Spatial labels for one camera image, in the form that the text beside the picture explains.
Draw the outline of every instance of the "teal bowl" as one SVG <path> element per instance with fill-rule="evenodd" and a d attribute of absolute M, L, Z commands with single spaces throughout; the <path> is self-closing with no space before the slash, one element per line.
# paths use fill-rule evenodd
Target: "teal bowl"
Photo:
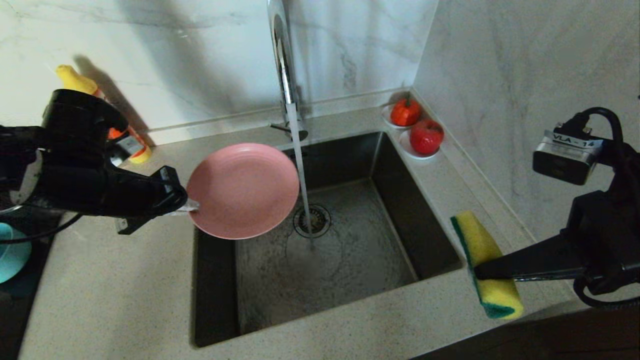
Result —
<path fill-rule="evenodd" d="M 0 222 L 0 240 L 23 238 L 24 234 Z M 31 255 L 31 242 L 17 244 L 0 243 L 0 284 L 20 272 Z"/>

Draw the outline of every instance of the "marble wall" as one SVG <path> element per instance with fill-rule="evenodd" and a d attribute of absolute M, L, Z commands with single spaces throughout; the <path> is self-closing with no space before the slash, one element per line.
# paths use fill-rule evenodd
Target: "marble wall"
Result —
<path fill-rule="evenodd" d="M 437 2 L 290 0 L 302 99 L 411 85 Z M 0 61 L 4 125 L 40 123 L 61 63 L 149 129 L 280 101 L 266 0 L 3 0 Z"/>
<path fill-rule="evenodd" d="M 638 148 L 639 30 L 637 0 L 438 5 L 414 87 L 539 240 L 564 227 L 575 196 L 612 177 L 599 166 L 575 186 L 533 172 L 545 129 L 604 106 Z M 611 136 L 604 119 L 589 124 Z"/>

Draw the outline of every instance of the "sink drain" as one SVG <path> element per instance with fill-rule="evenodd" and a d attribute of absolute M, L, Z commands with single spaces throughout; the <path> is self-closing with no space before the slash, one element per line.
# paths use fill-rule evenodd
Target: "sink drain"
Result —
<path fill-rule="evenodd" d="M 311 213 L 311 232 L 307 229 L 307 215 L 305 208 L 300 208 L 293 216 L 293 226 L 296 232 L 306 238 L 318 238 L 324 235 L 331 226 L 329 211 L 320 205 L 309 205 Z"/>

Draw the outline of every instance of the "sink basin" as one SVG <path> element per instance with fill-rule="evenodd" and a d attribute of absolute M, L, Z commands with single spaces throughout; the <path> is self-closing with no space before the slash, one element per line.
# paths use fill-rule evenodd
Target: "sink basin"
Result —
<path fill-rule="evenodd" d="M 196 346 L 461 267 L 386 133 L 302 151 L 309 201 L 316 209 L 312 227 L 323 234 L 306 237 L 300 200 L 278 227 L 256 238 L 222 240 L 196 230 Z M 292 149 L 285 153 L 293 159 Z"/>

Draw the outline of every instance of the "white saucer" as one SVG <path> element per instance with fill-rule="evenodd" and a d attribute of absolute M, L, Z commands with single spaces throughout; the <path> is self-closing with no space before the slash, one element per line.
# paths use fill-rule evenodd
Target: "white saucer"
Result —
<path fill-rule="evenodd" d="M 387 125 L 389 125 L 390 127 L 393 127 L 394 129 L 397 130 L 405 130 L 405 129 L 409 129 L 411 128 L 411 126 L 398 126 L 395 125 L 393 122 L 391 122 L 391 111 L 394 109 L 395 104 L 392 105 L 387 105 L 384 108 L 382 108 L 382 119 L 385 121 L 385 123 Z"/>
<path fill-rule="evenodd" d="M 407 155 L 409 155 L 411 158 L 416 160 L 426 160 L 426 159 L 431 159 L 433 156 L 435 156 L 438 153 L 436 151 L 436 153 L 432 155 L 422 155 L 421 153 L 413 150 L 413 147 L 411 147 L 411 141 L 409 141 L 410 132 L 411 132 L 410 130 L 404 131 L 402 134 L 400 134 L 400 137 L 398 138 L 398 142 L 400 143 L 400 146 L 403 148 L 404 152 Z"/>

